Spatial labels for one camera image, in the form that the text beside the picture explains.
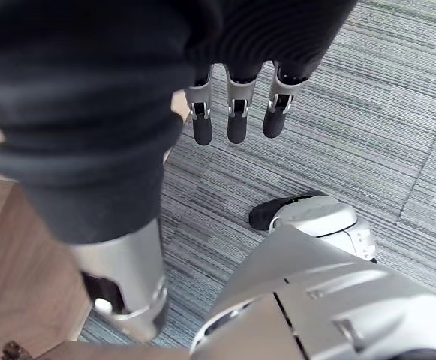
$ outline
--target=black fingertip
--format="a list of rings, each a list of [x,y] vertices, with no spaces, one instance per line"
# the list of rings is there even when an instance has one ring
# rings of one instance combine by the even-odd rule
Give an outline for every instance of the black fingertip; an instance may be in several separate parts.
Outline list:
[[[204,118],[204,115],[198,114],[196,119],[193,119],[193,134],[194,140],[201,146],[208,145],[212,140],[211,118]]]
[[[233,144],[240,144],[246,138],[246,125],[248,118],[243,117],[242,113],[237,112],[235,116],[227,119],[227,138]]]
[[[270,139],[278,137],[283,131],[285,119],[286,114],[281,110],[276,109],[274,112],[267,110],[263,121],[263,134]]]

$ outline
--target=ribbed black fabric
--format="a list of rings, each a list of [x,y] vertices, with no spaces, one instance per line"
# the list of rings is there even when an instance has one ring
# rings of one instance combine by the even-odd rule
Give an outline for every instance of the ribbed black fabric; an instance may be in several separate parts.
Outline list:
[[[0,173],[64,242],[159,216],[171,94],[194,67],[289,60],[308,77],[356,0],[0,0]]]

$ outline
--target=silver metal cylinder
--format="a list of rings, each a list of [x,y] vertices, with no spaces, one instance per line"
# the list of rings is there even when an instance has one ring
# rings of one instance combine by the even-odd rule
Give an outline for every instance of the silver metal cylinder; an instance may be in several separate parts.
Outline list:
[[[167,309],[167,282],[156,220],[139,231],[71,251],[95,310],[139,341],[158,335]]]

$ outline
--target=gray carpet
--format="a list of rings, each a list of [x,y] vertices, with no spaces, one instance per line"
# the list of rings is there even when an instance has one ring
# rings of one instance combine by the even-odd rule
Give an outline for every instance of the gray carpet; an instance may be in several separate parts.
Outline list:
[[[436,0],[362,1],[287,118],[261,125],[272,66],[258,80],[248,136],[226,138],[224,69],[215,67],[211,145],[188,124],[166,165],[165,261],[171,309],[160,346],[188,346],[224,285],[263,238],[249,211],[321,190],[373,226],[381,263],[436,292]],[[129,339],[90,316],[82,340]]]

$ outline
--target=robot finger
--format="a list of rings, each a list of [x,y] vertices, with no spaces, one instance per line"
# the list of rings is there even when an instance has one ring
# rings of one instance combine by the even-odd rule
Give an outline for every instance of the robot finger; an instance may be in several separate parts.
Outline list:
[[[202,146],[208,145],[212,140],[211,73],[212,65],[198,67],[194,85],[185,90],[193,119],[194,140]]]
[[[297,64],[274,61],[274,65],[268,108],[263,121],[263,133],[268,138],[275,138],[282,132],[286,114],[307,80]]]
[[[234,144],[246,138],[248,111],[256,78],[263,64],[226,64],[228,120],[227,138]]]

